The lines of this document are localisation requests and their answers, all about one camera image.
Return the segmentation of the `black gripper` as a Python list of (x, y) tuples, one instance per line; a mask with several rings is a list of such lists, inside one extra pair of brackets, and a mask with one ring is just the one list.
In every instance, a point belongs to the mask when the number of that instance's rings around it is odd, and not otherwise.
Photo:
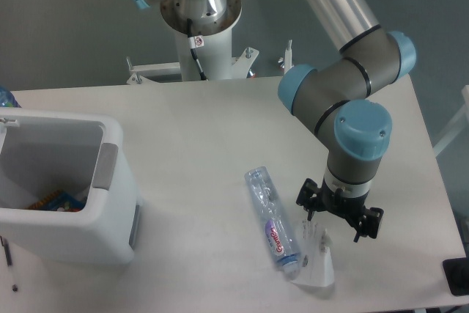
[(346, 197), (343, 191), (332, 192), (327, 185), (321, 189), (310, 178), (306, 178), (300, 188), (296, 204), (307, 212), (307, 220), (311, 221), (316, 212), (327, 211), (343, 218), (349, 225), (357, 225), (354, 242), (361, 237), (376, 239), (380, 231), (384, 210), (378, 207), (364, 207), (369, 193), (359, 197)]

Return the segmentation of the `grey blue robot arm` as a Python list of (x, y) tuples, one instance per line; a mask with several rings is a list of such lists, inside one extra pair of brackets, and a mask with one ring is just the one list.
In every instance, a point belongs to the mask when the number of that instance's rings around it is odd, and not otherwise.
[[(297, 203), (309, 215), (326, 211), (343, 218), (357, 238), (376, 238), (383, 210), (365, 200), (389, 145), (392, 120), (369, 97), (407, 75), (416, 49), (401, 32), (385, 32), (364, 0), (307, 0), (340, 53), (324, 70), (285, 67), (278, 97), (327, 148), (321, 184), (306, 180)], [(233, 78), (230, 53), (207, 44), (240, 17), (240, 0), (134, 0), (144, 9), (158, 5), (166, 23), (182, 37), (182, 78)]]

